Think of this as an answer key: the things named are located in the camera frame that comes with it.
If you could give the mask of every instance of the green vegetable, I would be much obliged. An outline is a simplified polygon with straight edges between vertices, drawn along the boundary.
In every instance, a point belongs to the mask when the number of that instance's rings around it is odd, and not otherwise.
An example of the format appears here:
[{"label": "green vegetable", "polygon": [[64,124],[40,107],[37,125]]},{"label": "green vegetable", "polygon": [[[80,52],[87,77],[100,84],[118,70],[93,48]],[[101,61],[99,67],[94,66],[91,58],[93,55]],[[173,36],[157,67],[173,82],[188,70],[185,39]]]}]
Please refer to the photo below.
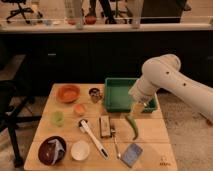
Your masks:
[{"label": "green vegetable", "polygon": [[128,114],[128,115],[125,115],[125,119],[128,121],[128,123],[134,130],[135,136],[133,137],[133,140],[137,139],[138,138],[138,126],[137,126],[134,118],[132,117],[132,115]]}]

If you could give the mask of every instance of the white bowl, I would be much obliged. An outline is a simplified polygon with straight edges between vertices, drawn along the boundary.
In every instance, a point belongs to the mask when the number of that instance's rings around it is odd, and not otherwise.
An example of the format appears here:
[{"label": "white bowl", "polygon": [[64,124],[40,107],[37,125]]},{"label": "white bowl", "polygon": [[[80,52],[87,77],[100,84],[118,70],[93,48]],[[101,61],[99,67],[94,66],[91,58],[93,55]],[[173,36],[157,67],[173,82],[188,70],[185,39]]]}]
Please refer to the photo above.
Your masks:
[{"label": "white bowl", "polygon": [[80,140],[72,145],[71,156],[78,161],[85,160],[90,153],[89,144],[86,141]]}]

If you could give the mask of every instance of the cabinet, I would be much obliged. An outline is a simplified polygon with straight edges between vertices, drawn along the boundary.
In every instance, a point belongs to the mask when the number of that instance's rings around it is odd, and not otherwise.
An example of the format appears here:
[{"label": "cabinet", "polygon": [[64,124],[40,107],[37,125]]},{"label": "cabinet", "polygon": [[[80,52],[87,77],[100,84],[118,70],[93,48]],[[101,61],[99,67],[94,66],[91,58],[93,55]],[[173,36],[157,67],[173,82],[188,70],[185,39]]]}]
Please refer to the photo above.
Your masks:
[{"label": "cabinet", "polygon": [[183,74],[213,86],[213,31],[0,36],[11,52],[27,54],[26,66],[39,95],[49,93],[56,82],[103,83],[106,77],[139,77],[144,61],[166,53],[181,59]]}]

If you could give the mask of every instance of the green bin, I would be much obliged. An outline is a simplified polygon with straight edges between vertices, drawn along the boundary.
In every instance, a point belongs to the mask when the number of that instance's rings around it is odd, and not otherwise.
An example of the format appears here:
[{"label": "green bin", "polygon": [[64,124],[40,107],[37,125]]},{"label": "green bin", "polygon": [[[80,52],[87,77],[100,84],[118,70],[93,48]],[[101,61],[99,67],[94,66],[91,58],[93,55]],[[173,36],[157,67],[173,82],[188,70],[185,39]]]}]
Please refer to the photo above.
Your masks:
[{"label": "green bin", "polygon": [[[128,94],[129,89],[133,86],[137,78],[106,78],[104,89],[104,105],[107,112],[129,113],[132,97]],[[156,99],[153,98],[144,108],[143,113],[152,113],[157,109]]]}]

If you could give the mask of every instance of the fork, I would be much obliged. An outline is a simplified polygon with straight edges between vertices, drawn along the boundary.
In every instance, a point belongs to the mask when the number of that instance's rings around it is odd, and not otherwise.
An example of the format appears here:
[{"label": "fork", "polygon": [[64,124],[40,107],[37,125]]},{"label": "fork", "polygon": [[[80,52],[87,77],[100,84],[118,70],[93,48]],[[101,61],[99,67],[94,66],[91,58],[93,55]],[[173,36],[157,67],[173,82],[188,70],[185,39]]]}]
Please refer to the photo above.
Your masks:
[{"label": "fork", "polygon": [[111,134],[112,134],[112,137],[113,137],[113,140],[114,140],[115,151],[116,151],[117,158],[120,159],[121,158],[121,153],[118,150],[118,143],[117,143],[116,136],[115,136],[116,130],[115,130],[115,125],[114,124],[110,125],[110,131],[111,131]]}]

